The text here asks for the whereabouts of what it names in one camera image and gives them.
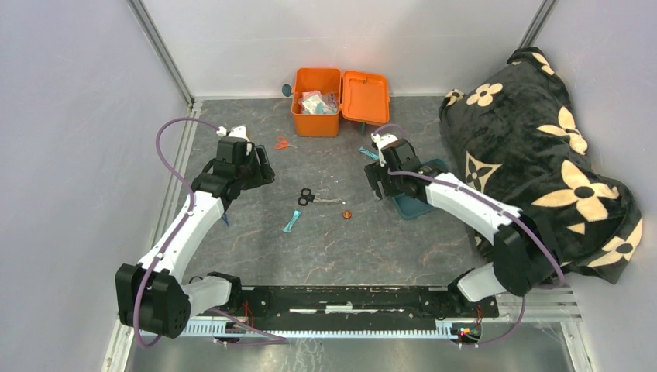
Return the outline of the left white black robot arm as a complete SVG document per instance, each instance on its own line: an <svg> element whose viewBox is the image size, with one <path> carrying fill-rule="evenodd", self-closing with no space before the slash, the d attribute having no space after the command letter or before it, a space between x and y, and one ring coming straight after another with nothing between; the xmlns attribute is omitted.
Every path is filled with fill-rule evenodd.
<svg viewBox="0 0 657 372"><path fill-rule="evenodd" d="M184 206L160 240L138 263L124 263L117 270L120 322L174 339L191 317L211 308L223 315L237 314L243 307L238 277L208 274L184 284L184 273L209 229L240 194L274 179L265 146L241 137L222 137L215 157L191 182Z"/></svg>

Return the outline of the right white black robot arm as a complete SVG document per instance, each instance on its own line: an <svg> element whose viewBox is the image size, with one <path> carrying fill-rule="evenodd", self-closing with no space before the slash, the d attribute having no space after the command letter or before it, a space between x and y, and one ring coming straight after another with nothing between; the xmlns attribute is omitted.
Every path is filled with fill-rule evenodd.
<svg viewBox="0 0 657 372"><path fill-rule="evenodd" d="M406 139L371 138L378 159L364 170L378 198L404 195L448 212L494 248L490 263L452 282L447 304L453 314L467 316L479 301L504 292L523 297L552 275L564 284L556 237L546 219L486 196L435 162L423 164Z"/></svg>

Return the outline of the blue plaster packet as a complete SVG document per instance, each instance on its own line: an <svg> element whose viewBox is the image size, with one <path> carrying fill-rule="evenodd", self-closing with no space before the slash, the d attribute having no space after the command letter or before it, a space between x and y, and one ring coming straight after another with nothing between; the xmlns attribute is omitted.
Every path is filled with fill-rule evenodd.
<svg viewBox="0 0 657 372"><path fill-rule="evenodd" d="M316 104L312 113L316 115L334 115L338 112L338 107L334 102L320 101Z"/></svg>

